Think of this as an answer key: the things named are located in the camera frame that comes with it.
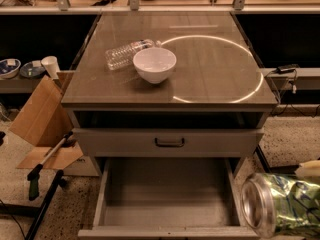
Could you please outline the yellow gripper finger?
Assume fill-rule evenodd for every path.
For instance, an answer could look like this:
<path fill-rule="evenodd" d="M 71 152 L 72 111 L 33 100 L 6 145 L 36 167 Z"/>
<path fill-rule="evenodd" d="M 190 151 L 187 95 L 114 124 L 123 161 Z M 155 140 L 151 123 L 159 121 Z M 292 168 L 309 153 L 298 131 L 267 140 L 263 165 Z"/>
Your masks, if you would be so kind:
<path fill-rule="evenodd" d="M 320 180 L 320 160 L 312 160 L 304 163 L 300 163 L 295 170 L 295 175 L 302 178 L 311 178 L 314 180 Z"/>

